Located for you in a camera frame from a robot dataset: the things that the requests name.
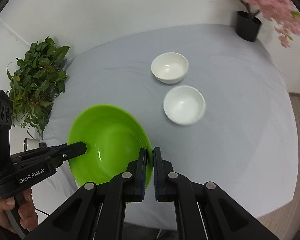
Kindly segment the cream ceramic bowl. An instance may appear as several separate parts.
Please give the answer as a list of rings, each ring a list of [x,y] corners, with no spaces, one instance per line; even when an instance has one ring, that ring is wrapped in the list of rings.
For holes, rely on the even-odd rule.
[[[157,56],[151,63],[152,74],[162,83],[173,85],[181,82],[189,70],[187,58],[168,52]]]

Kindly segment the white ceramic bowl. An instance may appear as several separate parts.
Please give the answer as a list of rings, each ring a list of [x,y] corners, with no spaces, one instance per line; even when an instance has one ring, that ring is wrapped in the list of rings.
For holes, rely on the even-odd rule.
[[[203,117],[206,102],[201,92],[194,87],[177,86],[165,95],[163,109],[173,123],[187,126],[197,123]]]

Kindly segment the green plastic bowl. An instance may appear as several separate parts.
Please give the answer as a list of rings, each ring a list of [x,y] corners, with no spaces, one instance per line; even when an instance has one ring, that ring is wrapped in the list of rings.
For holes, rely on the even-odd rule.
[[[146,183],[152,176],[153,159],[150,139],[128,111],[108,104],[84,110],[72,123],[68,143],[85,143],[85,154],[69,160],[71,173],[79,186],[87,182],[107,183],[125,172],[128,164],[147,150]]]

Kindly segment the black flower pot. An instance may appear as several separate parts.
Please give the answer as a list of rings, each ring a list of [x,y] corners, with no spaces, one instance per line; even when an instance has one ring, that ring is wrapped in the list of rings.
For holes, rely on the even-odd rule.
[[[255,42],[262,22],[255,16],[249,17],[245,11],[238,11],[235,24],[235,32],[242,39]]]

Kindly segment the green leafy potted plant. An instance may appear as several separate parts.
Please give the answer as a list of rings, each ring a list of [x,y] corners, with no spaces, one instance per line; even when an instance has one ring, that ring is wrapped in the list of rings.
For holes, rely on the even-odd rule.
[[[33,42],[23,59],[16,59],[18,68],[13,74],[7,72],[13,120],[22,128],[34,128],[40,137],[50,120],[55,99],[65,92],[65,57],[69,49],[56,46],[48,36],[42,42]]]

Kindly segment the pink artificial blossom tree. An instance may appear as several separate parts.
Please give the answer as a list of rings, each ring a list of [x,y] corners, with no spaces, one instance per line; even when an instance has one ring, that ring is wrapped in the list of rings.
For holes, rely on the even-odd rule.
[[[281,46],[290,47],[293,35],[300,36],[300,12],[291,0],[239,0],[249,17],[262,14],[266,20],[274,21]]]

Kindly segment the white paper cup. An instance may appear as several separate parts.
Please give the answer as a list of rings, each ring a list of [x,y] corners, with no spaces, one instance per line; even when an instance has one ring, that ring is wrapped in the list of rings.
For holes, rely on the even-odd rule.
[[[39,148],[40,141],[32,138],[25,138],[23,143],[24,151],[30,151]]]

